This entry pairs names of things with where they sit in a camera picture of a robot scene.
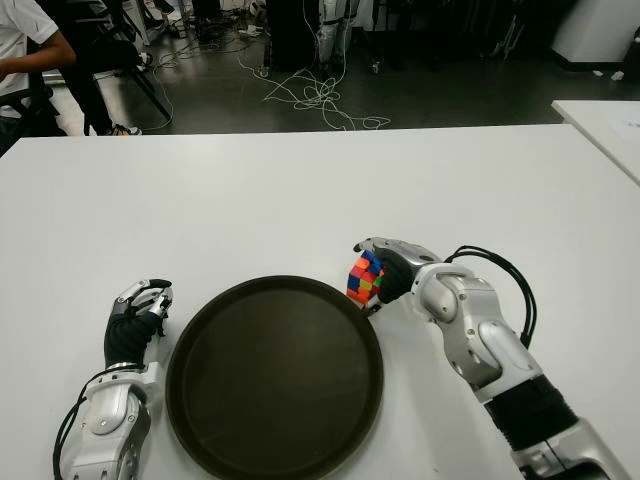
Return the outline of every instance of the chair leg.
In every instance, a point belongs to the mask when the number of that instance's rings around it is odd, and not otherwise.
[[[147,98],[151,100],[151,103],[153,103],[156,106],[156,108],[160,111],[160,113],[164,115],[164,118],[166,118],[167,120],[171,120],[171,114],[167,111],[166,108],[164,108],[164,105],[162,105],[160,101],[156,98],[156,96],[153,94],[153,90],[147,86],[147,84],[149,84],[149,80],[144,78],[144,76],[141,75],[140,72],[136,72],[135,70],[131,71],[131,76],[140,87],[140,90],[142,90],[145,93]]]

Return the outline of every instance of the robotic arm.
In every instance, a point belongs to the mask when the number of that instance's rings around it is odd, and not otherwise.
[[[381,302],[410,295],[414,309],[438,325],[447,360],[506,437],[525,478],[631,480],[502,318],[485,280],[399,240],[369,238],[354,250],[383,261]]]
[[[75,453],[64,462],[69,465],[64,477],[60,457],[67,434],[58,434],[56,480],[137,478],[140,449],[151,425],[149,406],[161,397],[164,376],[157,362],[145,368],[144,353],[155,333],[163,335],[162,322],[173,298],[170,286],[166,280],[141,280],[114,301],[104,338],[107,368],[87,383],[74,407],[77,414],[80,403],[88,400],[79,446],[69,449]]]

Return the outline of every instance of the tangled cable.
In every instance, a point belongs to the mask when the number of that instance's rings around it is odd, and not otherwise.
[[[311,32],[314,38],[315,47],[314,47],[314,57],[312,62],[312,64],[314,64],[317,59],[318,38],[307,20],[307,14],[305,10],[306,2],[303,1],[300,3],[302,3],[302,17],[304,18],[304,21],[307,24],[307,27],[309,28],[309,31]],[[348,28],[344,29],[344,45],[345,46],[346,46],[348,30],[349,30]],[[260,75],[258,75],[254,68],[248,67],[245,64],[243,64],[242,61],[240,60],[240,57],[238,57],[238,63],[245,70],[250,70],[253,76],[258,80],[262,80],[264,82],[268,82],[275,85],[275,88],[271,90],[262,99],[263,102],[269,101],[269,100],[275,100],[278,102],[288,103],[290,105],[293,105],[294,110],[320,110],[322,112],[322,118],[324,119],[324,122],[334,130],[346,131],[347,127],[345,125],[336,125],[330,122],[329,119],[327,118],[327,113],[335,114],[338,117],[346,120],[348,122],[348,125],[351,127],[351,130],[358,129],[356,123],[361,124],[362,128],[364,128],[365,130],[378,130],[379,128],[382,128],[385,125],[390,124],[391,119],[389,118],[379,117],[379,116],[354,117],[338,108],[337,102],[340,101],[342,97],[340,95],[340,92],[336,91],[336,87],[340,84],[340,82],[342,82],[347,72],[346,48],[343,49],[342,55],[343,55],[342,75],[340,75],[340,78],[337,80],[332,77],[327,79],[324,82],[318,81],[308,68],[303,68],[301,70],[298,70],[296,73],[291,75],[289,78],[287,78],[283,82],[276,82],[273,80],[269,80],[268,78],[263,78]],[[306,85],[302,89],[303,98],[299,98],[293,92],[293,90],[291,90],[291,88],[287,87],[287,84],[293,80],[304,80],[307,82],[311,82],[310,84]],[[287,97],[282,98],[278,96],[277,93],[279,91],[284,91],[287,94]]]
[[[489,260],[502,268],[516,281],[522,291],[522,295],[524,296],[526,309],[524,327],[520,334],[520,342],[522,342],[525,348],[529,348],[529,345],[531,345],[531,339],[533,338],[533,332],[536,328],[538,307],[536,305],[536,299],[533,296],[533,291],[531,290],[527,280],[524,278],[524,275],[522,275],[522,273],[520,273],[520,271],[504,257],[484,248],[474,247],[473,245],[463,245],[458,248],[445,260],[445,263],[451,263],[454,259],[460,257],[480,257],[485,260]]]

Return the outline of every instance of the gray floor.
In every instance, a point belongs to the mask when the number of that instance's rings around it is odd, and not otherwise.
[[[256,79],[238,63],[240,59],[248,66],[260,65],[263,39],[232,35],[222,42],[230,41],[222,47],[229,53],[189,55],[192,58],[178,60],[174,68],[156,70],[161,82],[158,96],[167,104],[164,88],[174,113],[173,122],[162,128],[151,130],[165,120],[131,79],[100,80],[112,119],[136,125],[145,134],[331,129],[320,111],[297,111],[291,104],[263,101],[274,85]],[[164,35],[152,51],[159,58],[188,43]],[[550,107],[554,99],[640,100],[640,85],[613,82],[591,72],[566,72],[549,59],[445,61],[432,72],[420,61],[419,47],[413,46],[403,71],[384,68],[373,75],[368,64],[367,50],[355,45],[348,73],[336,88],[342,96],[338,107],[354,117],[387,117],[391,123],[385,128],[558,123],[561,119]],[[271,79],[282,81],[287,75],[273,72]],[[151,72],[148,76],[157,84]],[[292,85],[301,95],[303,84]],[[61,126],[70,135],[82,135],[82,113],[64,87],[55,89],[54,104],[61,112]],[[335,114],[328,114],[328,119],[350,128]]]

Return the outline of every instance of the white shirt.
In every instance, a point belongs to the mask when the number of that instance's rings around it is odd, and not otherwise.
[[[0,58],[24,57],[27,37],[42,45],[58,27],[35,0],[0,0]],[[29,88],[26,73],[13,73],[0,82],[0,95]],[[0,108],[0,116],[18,117],[11,107]]]

